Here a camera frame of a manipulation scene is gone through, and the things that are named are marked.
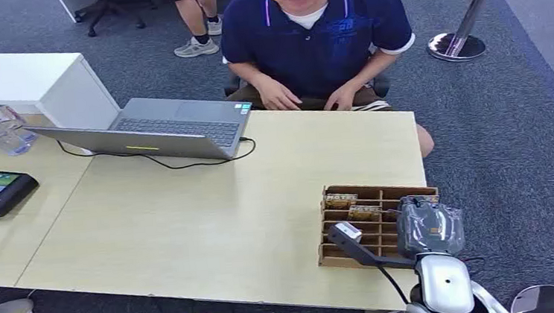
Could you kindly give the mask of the person's right hand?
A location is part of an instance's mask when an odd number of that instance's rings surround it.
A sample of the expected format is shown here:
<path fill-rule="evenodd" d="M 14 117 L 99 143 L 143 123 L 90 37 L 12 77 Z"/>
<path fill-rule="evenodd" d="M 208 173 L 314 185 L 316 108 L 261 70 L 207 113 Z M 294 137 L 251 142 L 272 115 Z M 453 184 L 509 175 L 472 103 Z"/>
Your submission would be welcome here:
<path fill-rule="evenodd" d="M 252 85 L 257 89 L 262 104 L 267 110 L 298 110 L 302 101 L 297 98 L 286 86 L 271 77 L 261 75 Z"/>

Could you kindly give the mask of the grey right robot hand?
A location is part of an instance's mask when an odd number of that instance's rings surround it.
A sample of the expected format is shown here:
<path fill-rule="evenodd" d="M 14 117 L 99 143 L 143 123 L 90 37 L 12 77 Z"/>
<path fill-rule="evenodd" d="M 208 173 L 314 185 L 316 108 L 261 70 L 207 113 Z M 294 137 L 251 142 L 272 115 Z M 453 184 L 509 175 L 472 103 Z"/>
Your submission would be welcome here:
<path fill-rule="evenodd" d="M 439 202 L 438 195 L 407 195 L 399 200 L 398 252 L 414 259 L 419 253 L 456 255 L 465 246 L 462 209 Z"/>

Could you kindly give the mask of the person's left hand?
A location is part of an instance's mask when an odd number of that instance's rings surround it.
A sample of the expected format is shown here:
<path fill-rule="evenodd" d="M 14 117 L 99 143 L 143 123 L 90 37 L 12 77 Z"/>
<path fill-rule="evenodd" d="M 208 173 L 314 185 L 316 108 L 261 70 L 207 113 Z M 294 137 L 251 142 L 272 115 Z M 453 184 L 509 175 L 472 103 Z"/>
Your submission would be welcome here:
<path fill-rule="evenodd" d="M 363 87 L 362 83 L 347 82 L 333 92 L 325 102 L 324 110 L 350 110 L 354 105 L 355 94 Z"/>

